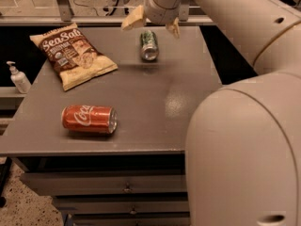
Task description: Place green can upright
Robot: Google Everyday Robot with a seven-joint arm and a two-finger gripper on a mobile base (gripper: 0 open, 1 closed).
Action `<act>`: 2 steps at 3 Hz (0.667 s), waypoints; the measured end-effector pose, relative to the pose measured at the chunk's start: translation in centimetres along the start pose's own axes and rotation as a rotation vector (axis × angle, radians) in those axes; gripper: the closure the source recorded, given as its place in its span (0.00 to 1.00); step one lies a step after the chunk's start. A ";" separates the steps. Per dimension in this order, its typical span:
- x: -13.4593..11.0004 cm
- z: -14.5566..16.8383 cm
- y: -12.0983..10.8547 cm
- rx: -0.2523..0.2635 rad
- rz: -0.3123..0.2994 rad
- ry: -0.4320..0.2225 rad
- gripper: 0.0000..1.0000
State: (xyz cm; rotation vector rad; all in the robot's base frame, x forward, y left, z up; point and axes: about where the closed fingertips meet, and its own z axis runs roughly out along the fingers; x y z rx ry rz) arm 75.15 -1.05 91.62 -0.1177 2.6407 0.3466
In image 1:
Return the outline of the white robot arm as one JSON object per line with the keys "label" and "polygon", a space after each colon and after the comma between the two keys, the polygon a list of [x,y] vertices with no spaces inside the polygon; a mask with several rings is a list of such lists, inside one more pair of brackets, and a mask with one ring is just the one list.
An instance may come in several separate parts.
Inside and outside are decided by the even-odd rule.
{"label": "white robot arm", "polygon": [[[182,0],[145,0],[123,29],[172,22]],[[185,142],[192,226],[300,226],[300,13],[278,0],[194,0],[256,76],[196,109]]]}

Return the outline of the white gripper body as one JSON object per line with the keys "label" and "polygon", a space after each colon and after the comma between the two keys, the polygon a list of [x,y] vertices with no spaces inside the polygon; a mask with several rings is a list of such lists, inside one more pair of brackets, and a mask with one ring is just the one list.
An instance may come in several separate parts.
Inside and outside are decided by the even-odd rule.
{"label": "white gripper body", "polygon": [[179,15],[182,0],[144,0],[145,16],[154,24],[170,24]]}

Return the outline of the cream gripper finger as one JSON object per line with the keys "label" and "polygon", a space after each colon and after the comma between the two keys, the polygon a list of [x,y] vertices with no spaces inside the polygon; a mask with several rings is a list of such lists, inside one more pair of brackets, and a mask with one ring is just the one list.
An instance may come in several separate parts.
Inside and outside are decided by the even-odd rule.
{"label": "cream gripper finger", "polygon": [[139,5],[123,20],[121,29],[124,31],[131,30],[134,28],[143,27],[145,24],[146,16],[144,7],[142,5]]}
{"label": "cream gripper finger", "polygon": [[179,19],[176,18],[173,22],[166,24],[166,30],[178,39],[180,37]]}

